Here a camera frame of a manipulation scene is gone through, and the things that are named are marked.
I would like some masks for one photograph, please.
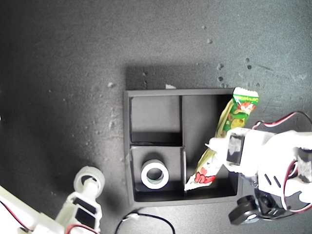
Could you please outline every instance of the red wire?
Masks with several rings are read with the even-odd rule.
[[[285,187],[286,187],[286,182],[287,182],[287,179],[288,179],[289,171],[291,170],[293,164],[296,163],[296,162],[297,162],[296,160],[293,160],[293,161],[290,163],[290,165],[288,166],[287,171],[286,171],[286,176],[285,176],[284,183],[283,183],[283,197],[281,197],[281,199],[283,199],[285,205],[286,205],[286,198],[285,198]],[[300,213],[300,212],[303,212],[303,211],[306,211],[306,210],[310,209],[311,207],[312,207],[312,203],[308,204],[307,206],[305,206],[305,207],[303,207],[303,208],[301,208],[301,209],[299,209],[299,210],[289,210],[289,209],[287,208],[287,206],[284,207],[284,209],[285,209],[286,211],[290,211],[290,212],[293,212],[293,213]]]
[[[87,229],[95,234],[99,234],[96,230],[92,229],[92,228],[89,228],[88,226],[85,226],[85,225],[82,225],[82,224],[72,224],[72,225],[69,225],[65,231],[65,234],[69,234],[70,231],[73,229],[73,228],[84,228],[84,229]]]
[[[289,118],[291,118],[292,116],[298,114],[299,112],[298,111],[294,111],[288,115],[286,115],[285,117],[282,117],[281,119],[279,119],[278,121],[275,121],[275,122],[272,122],[272,123],[265,123],[263,121],[259,121],[255,124],[255,126],[252,127],[252,129],[256,129],[261,123],[266,126],[266,127],[274,127],[274,126],[277,126],[279,124],[281,124],[282,122],[288,120]]]
[[[11,209],[9,207],[7,207],[7,205],[5,205],[2,201],[0,201],[0,203],[7,209],[7,211],[11,214],[11,216],[13,216],[13,218],[26,230],[33,232],[32,230],[30,230],[29,228],[26,227],[26,225],[24,225],[19,218],[17,218],[17,216],[13,213],[13,211],[11,211]]]

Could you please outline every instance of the snack wrapper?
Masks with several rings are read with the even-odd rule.
[[[236,87],[233,98],[220,116],[215,137],[225,137],[230,129],[244,127],[258,100],[257,92]],[[221,166],[222,163],[215,157],[215,151],[208,148],[201,156],[195,173],[185,184],[184,190],[211,185]]]

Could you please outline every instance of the white debris speck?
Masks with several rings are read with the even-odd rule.
[[[109,82],[108,85],[107,85],[108,88],[113,88],[114,86],[115,86],[115,84],[112,83],[112,82]]]
[[[108,125],[109,129],[112,130],[114,128],[114,125],[115,123],[113,121],[110,121]]]
[[[170,84],[166,84],[166,89],[176,89],[176,87]]]

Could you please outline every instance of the black wire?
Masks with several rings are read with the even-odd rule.
[[[263,219],[263,220],[269,220],[270,221],[270,220],[277,220],[277,219],[288,218],[288,217],[293,216],[293,215],[295,215],[295,213],[292,213],[292,214],[289,214],[289,215],[285,215],[285,216],[272,217],[272,218],[265,218],[265,217],[260,216],[260,218]]]
[[[164,221],[165,223],[167,223],[167,224],[171,227],[172,233],[173,233],[173,234],[176,234],[176,231],[175,231],[175,228],[173,227],[173,225],[172,225],[168,220],[166,220],[166,219],[164,219],[164,218],[162,218],[162,217],[159,217],[159,216],[156,216],[156,215],[152,215],[152,214],[141,214],[141,213],[133,213],[133,214],[137,214],[138,216],[145,216],[145,217],[156,218],[156,219],[162,220],[162,221]],[[126,217],[124,217],[124,218],[118,223],[117,228],[116,228],[116,231],[115,231],[115,234],[118,234],[119,229],[120,229],[122,223],[123,223],[124,221],[126,221],[127,219],[128,219],[128,215],[127,215]]]
[[[311,120],[311,118],[310,118],[306,113],[304,113],[304,112],[302,112],[302,111],[295,111],[295,112],[304,115],[304,116],[308,119],[308,121],[310,122],[310,124],[312,125],[312,120]]]

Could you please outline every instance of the cable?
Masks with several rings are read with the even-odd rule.
[[[287,182],[287,179],[289,177],[289,171],[291,170],[291,168],[293,167],[293,165],[297,163],[296,160],[293,160],[288,168],[287,168],[287,171],[286,171],[286,175],[285,175],[285,179],[284,179],[284,183],[283,183],[283,187],[282,187],[282,196],[281,196],[281,200],[282,200],[282,206],[284,208],[284,210],[286,211],[290,211],[290,212],[293,212],[293,213],[300,213],[300,212],[303,212],[303,211],[306,211],[308,209],[310,209],[312,207],[312,203],[308,204],[307,206],[299,209],[299,210],[290,210],[288,209],[287,205],[286,205],[286,198],[285,198],[285,187],[286,187],[286,182]]]
[[[7,209],[7,211],[11,214],[11,216],[13,216],[13,218],[27,231],[31,231],[33,232],[33,230],[30,230],[29,228],[26,227],[26,225],[24,225],[19,218],[16,217],[16,215],[13,213],[13,211],[10,210],[9,207],[7,207],[7,205],[5,205],[2,201],[0,201],[0,203]]]
[[[275,126],[277,126],[277,125],[279,125],[279,124],[285,122],[286,120],[290,119],[291,117],[293,117],[293,116],[296,115],[296,114],[302,114],[302,115],[304,115],[304,116],[308,119],[308,121],[310,122],[310,124],[312,125],[312,120],[311,120],[311,118],[310,118],[306,113],[304,113],[304,112],[302,112],[302,111],[294,111],[294,112],[291,112],[290,114],[288,114],[287,116],[282,117],[281,119],[279,119],[279,120],[276,121],[276,122],[265,123],[264,121],[258,121],[258,122],[252,127],[252,129],[253,129],[253,130],[257,129],[257,127],[259,127],[260,124],[263,124],[264,126],[266,126],[266,127],[268,127],[268,128],[275,127]]]
[[[122,223],[124,221],[126,221],[127,219],[131,218],[131,217],[135,217],[135,216],[145,216],[145,217],[150,217],[150,218],[156,218],[156,219],[159,219],[159,220],[162,220],[164,221],[165,223],[167,223],[171,229],[172,229],[172,233],[173,234],[176,234],[176,231],[175,231],[175,228],[173,227],[173,225],[166,219],[162,218],[162,217],[159,217],[159,216],[156,216],[156,215],[152,215],[152,214],[141,214],[141,213],[130,213],[128,214],[127,216],[125,216],[117,225],[117,228],[116,228],[116,231],[115,231],[115,234],[118,234],[119,232],[119,229],[122,225]]]
[[[295,215],[294,213],[289,214],[289,215],[285,215],[285,216],[279,216],[279,217],[272,217],[272,218],[266,218],[266,217],[262,217],[260,216],[261,219],[266,220],[266,221],[272,221],[272,220],[277,220],[277,219],[282,219],[282,218],[288,218]]]
[[[84,229],[87,229],[95,234],[99,234],[96,230],[92,229],[92,228],[89,228],[88,226],[85,226],[85,225],[82,225],[82,224],[72,224],[72,225],[69,225],[65,231],[65,234],[69,234],[70,231],[73,229],[73,228],[84,228]]]

